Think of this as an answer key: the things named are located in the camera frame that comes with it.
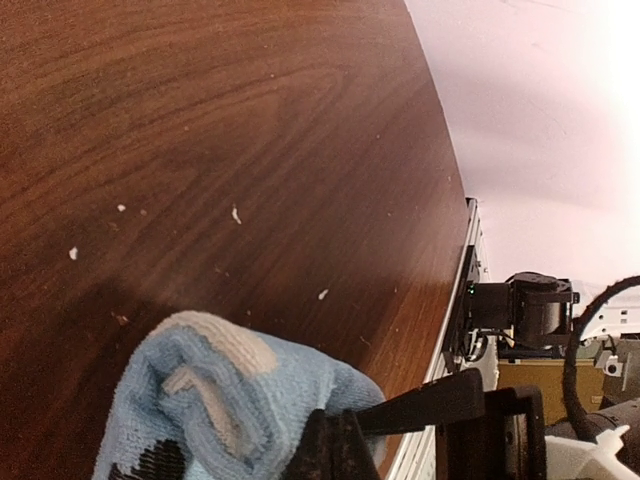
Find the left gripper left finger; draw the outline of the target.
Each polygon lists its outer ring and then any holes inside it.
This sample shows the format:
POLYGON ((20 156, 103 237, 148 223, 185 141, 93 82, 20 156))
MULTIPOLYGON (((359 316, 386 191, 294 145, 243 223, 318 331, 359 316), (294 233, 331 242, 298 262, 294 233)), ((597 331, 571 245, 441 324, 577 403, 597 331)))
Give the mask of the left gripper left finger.
POLYGON ((328 480, 333 477, 333 427, 324 410, 316 409, 310 414, 282 479, 328 480))

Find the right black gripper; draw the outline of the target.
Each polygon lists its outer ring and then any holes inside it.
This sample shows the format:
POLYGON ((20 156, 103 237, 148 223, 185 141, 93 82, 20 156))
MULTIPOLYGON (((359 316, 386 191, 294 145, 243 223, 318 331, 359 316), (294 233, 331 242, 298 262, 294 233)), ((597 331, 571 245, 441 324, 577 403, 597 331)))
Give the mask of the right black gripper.
POLYGON ((435 436, 436 479, 545 479, 542 397, 533 386, 485 392, 475 368, 357 413, 366 436, 435 436))

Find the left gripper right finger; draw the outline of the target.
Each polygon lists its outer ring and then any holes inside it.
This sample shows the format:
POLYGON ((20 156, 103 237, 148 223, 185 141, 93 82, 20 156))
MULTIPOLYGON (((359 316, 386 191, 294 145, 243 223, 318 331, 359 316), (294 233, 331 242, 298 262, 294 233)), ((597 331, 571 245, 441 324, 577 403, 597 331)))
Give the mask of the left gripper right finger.
POLYGON ((332 478, 339 480, 379 479, 377 467, 366 444, 356 415, 345 411, 332 419, 332 478))

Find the blue polka dot towel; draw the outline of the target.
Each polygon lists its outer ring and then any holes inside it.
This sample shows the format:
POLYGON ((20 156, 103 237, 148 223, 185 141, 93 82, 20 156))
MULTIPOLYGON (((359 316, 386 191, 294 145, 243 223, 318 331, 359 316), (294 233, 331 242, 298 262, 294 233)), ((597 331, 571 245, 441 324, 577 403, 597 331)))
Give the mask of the blue polka dot towel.
POLYGON ((278 479, 310 414, 384 400, 352 366, 221 317, 182 311, 135 349, 115 389, 97 479, 278 479))

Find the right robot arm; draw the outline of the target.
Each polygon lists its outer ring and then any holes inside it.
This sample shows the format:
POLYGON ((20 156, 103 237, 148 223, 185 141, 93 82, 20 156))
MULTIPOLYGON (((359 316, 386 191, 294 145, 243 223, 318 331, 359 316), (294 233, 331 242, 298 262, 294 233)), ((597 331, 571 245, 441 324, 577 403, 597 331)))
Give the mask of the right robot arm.
POLYGON ((562 399, 566 436, 548 434, 541 391, 534 386, 485 392, 481 374, 467 369, 356 414, 362 439, 436 429, 436 473, 443 479, 633 479, 617 458, 626 426, 606 430, 586 412, 577 392, 577 350, 598 311, 637 287, 636 276, 607 287, 573 318, 579 295, 569 281, 524 272, 503 283, 470 283, 461 315, 473 329, 560 330, 566 347, 562 399))

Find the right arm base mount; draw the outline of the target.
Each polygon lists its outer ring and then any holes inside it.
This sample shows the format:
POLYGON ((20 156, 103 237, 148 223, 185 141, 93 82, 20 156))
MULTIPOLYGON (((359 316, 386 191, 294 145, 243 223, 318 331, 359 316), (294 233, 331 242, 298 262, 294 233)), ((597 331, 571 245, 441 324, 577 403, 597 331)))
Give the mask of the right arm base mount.
POLYGON ((453 374, 460 370, 462 362, 469 355, 473 330, 470 320, 470 298, 475 286, 481 280, 480 265, 475 245, 466 247, 461 273, 453 295, 453 305, 442 343, 445 370, 453 374))

